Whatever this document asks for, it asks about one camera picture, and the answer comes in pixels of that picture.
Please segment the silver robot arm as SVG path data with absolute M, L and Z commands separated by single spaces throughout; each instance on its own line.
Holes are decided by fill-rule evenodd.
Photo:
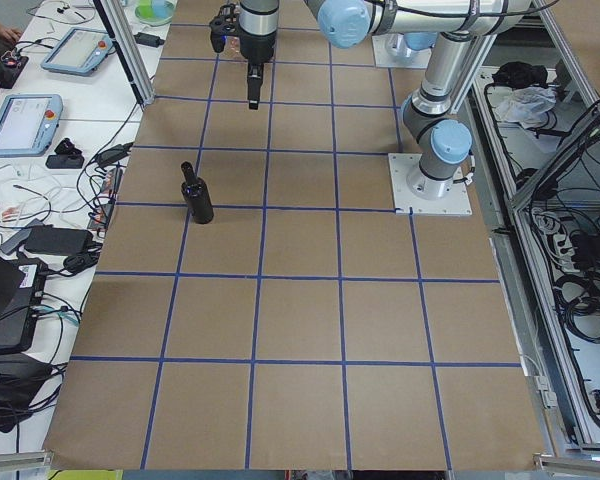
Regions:
M 430 35 L 433 50 L 424 77 L 401 107 L 404 125 L 422 151 L 406 176 L 425 199 L 446 195 L 469 155 L 468 128 L 449 117 L 451 93 L 462 78 L 472 41 L 502 33 L 529 10 L 527 1 L 309 1 L 321 33 L 335 47 L 358 45 L 368 36 Z

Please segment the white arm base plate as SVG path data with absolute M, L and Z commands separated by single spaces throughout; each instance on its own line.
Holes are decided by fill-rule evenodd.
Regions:
M 451 179 L 432 180 L 420 169 L 420 154 L 388 155 L 394 211 L 398 215 L 472 215 L 467 186 L 458 167 Z

